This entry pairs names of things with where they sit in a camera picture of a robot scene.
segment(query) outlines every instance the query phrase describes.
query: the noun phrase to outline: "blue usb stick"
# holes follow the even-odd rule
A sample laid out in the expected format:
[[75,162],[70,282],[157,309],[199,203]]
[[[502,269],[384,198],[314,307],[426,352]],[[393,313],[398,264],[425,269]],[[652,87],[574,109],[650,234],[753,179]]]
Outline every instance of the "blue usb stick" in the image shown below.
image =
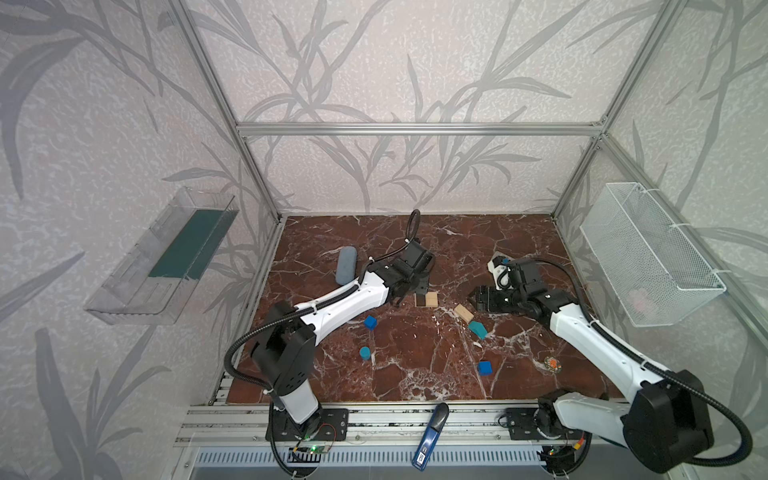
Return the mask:
[[432,413],[432,418],[427,425],[427,431],[424,432],[421,443],[419,443],[419,449],[416,450],[416,455],[413,456],[413,466],[424,472],[424,468],[427,468],[427,462],[429,462],[429,456],[432,454],[432,450],[435,449],[437,439],[440,438],[440,432],[442,431],[445,421],[448,420],[448,414],[450,413],[448,405],[441,403],[435,407],[435,412]]

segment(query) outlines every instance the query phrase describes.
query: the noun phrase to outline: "marble table surface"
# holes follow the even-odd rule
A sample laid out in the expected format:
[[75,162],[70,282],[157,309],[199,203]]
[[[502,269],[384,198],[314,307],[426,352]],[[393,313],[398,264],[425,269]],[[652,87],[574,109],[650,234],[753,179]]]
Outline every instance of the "marble table surface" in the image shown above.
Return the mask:
[[[253,324],[261,323],[279,300],[295,304],[337,288],[338,252],[345,245],[363,258],[377,257],[402,245],[407,216],[290,217],[280,240]],[[576,349],[533,320],[512,315],[476,313],[466,297],[478,285],[492,284],[486,263],[495,250],[510,257],[538,256],[571,262],[547,215],[425,215],[419,239],[436,255],[430,290],[439,307],[416,307],[412,296],[399,308],[389,304],[350,320],[316,349],[310,384],[321,402],[387,400],[535,399],[558,388],[587,396],[608,392],[620,396],[610,381]],[[550,286],[571,291],[568,278],[552,266],[541,266]],[[488,330],[479,339],[453,308],[462,303]],[[378,326],[368,330],[372,315]],[[371,349],[370,360],[359,350]],[[245,352],[251,345],[246,344]],[[559,373],[546,369],[554,356]],[[478,374],[478,363],[491,362],[490,376]],[[243,355],[238,368],[256,374]],[[260,388],[235,381],[229,403],[267,402]]]

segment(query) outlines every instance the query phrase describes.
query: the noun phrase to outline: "clear plastic tray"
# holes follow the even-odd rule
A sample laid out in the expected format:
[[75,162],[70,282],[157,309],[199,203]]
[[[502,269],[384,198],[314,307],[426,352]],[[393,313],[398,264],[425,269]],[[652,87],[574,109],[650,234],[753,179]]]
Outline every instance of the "clear plastic tray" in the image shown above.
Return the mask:
[[110,324],[176,323],[238,211],[232,194],[182,187],[85,310]]

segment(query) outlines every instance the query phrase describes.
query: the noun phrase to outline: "blue cube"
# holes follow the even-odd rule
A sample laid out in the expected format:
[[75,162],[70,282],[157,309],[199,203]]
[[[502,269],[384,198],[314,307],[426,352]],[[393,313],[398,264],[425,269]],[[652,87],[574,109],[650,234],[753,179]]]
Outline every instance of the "blue cube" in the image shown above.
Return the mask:
[[366,324],[366,328],[368,330],[373,330],[376,328],[377,325],[379,325],[379,321],[370,315],[368,315],[368,318],[366,318],[366,321],[363,323]]
[[480,376],[488,376],[493,373],[493,367],[491,367],[490,362],[480,362],[478,363],[478,372],[480,372]]

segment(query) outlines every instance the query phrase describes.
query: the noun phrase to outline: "leaf pattern wallpaper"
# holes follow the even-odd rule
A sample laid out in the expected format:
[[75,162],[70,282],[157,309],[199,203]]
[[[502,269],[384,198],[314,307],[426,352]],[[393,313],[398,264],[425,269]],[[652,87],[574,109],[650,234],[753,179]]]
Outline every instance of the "leaf pattern wallpaper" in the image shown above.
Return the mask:
[[[157,478],[276,224],[166,2],[0,0],[0,478]],[[181,186],[240,207],[173,326],[83,310]]]
[[[764,206],[768,98],[768,2],[688,2],[611,134],[670,202],[768,305]],[[763,478],[768,468],[768,357],[722,299],[674,326],[638,329],[624,313],[579,226],[606,182],[629,181],[596,156],[558,228],[598,312],[620,336],[673,369],[689,369],[750,427],[755,449],[731,468],[698,478]],[[736,430],[713,416],[715,451]]]
[[[189,5],[241,122],[589,122],[607,107],[661,1]],[[280,208],[312,214],[548,213],[586,143],[250,139]]]
[[768,2],[711,3],[684,9],[613,134],[768,310]]

